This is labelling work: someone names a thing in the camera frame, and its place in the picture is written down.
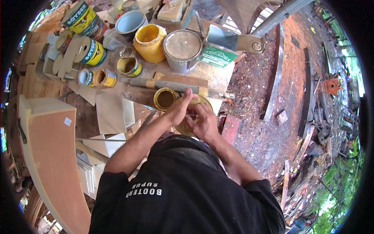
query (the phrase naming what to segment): hand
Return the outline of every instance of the hand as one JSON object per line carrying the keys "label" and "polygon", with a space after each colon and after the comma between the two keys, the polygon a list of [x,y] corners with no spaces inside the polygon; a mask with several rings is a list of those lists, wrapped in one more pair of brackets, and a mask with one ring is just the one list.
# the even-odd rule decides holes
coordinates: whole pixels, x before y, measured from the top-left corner
{"label": "hand", "polygon": [[197,114],[197,123],[193,121],[190,115],[186,115],[185,120],[191,132],[207,144],[212,143],[220,136],[217,128],[217,119],[208,103],[198,103],[189,105],[187,112]]}
{"label": "hand", "polygon": [[187,106],[194,98],[199,98],[199,96],[197,94],[193,94],[192,89],[186,88],[183,98],[174,102],[173,105],[171,105],[171,107],[165,112],[162,117],[166,118],[167,122],[170,123],[170,126],[168,126],[169,128],[175,127],[183,121],[184,117],[186,116]]}

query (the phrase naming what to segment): metal rod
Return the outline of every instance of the metal rod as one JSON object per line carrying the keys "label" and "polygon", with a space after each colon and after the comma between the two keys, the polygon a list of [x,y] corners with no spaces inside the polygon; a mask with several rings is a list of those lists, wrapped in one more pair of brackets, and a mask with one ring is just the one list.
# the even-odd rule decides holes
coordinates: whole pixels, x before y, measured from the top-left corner
{"label": "metal rod", "polygon": [[284,4],[280,5],[267,19],[262,22],[251,35],[262,37],[269,30],[274,28],[277,24],[287,18],[287,16],[300,10],[306,4],[313,0],[288,0]]}

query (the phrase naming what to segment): yellow plastic jar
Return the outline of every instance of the yellow plastic jar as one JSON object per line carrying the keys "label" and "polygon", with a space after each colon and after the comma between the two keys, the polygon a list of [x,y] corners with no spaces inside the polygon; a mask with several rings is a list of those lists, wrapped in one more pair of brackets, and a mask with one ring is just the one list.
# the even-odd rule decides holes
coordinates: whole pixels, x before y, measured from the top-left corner
{"label": "yellow plastic jar", "polygon": [[134,47],[145,61],[150,63],[161,62],[165,59],[163,51],[165,36],[166,31],[164,28],[155,24],[147,24],[136,32]]}

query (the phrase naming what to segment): boysen label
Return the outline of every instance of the boysen label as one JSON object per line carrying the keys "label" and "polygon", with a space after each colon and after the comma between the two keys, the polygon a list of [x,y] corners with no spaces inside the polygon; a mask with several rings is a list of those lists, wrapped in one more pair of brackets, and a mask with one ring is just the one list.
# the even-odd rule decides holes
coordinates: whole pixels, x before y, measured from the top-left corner
{"label": "boysen label", "polygon": [[200,57],[202,62],[217,68],[224,68],[238,57],[237,54],[218,49],[211,45],[206,45]]}

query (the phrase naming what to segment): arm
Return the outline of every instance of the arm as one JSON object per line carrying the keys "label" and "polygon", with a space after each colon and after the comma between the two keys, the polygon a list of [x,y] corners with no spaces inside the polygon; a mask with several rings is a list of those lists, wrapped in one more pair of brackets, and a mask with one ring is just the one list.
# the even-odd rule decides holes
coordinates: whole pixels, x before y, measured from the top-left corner
{"label": "arm", "polygon": [[192,94],[190,88],[187,88],[181,100],[175,102],[164,115],[138,131],[114,153],[105,165],[104,172],[123,171],[129,177],[162,133],[182,122],[192,98],[197,98],[197,96]]}
{"label": "arm", "polygon": [[216,116],[206,103],[190,105],[188,109],[195,111],[198,116],[198,122],[195,123],[186,115],[186,122],[192,133],[213,149],[233,181],[243,186],[248,182],[262,179],[257,170],[219,134]]}

